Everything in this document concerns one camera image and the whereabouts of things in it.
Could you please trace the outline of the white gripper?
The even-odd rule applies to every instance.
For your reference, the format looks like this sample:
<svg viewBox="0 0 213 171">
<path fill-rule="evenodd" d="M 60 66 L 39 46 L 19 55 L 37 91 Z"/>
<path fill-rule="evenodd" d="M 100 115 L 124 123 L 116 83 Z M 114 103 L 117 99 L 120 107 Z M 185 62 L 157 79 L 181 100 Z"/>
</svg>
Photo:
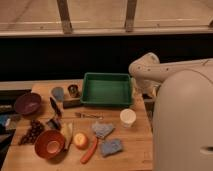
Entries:
<svg viewBox="0 0 213 171">
<path fill-rule="evenodd" d="M 136 79 L 137 89 L 142 93 L 146 94 L 151 98 L 157 97 L 157 91 L 160 84 L 155 81 Z"/>
</svg>

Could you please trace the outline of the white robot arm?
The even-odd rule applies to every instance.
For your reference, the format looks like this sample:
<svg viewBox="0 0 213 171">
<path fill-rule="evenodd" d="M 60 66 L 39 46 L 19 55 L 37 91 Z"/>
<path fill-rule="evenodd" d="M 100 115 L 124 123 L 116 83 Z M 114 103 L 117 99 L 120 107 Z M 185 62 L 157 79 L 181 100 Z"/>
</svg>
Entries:
<svg viewBox="0 0 213 171">
<path fill-rule="evenodd" d="M 147 53 L 129 73 L 155 98 L 153 171 L 213 171 L 213 58 L 162 63 Z"/>
</svg>

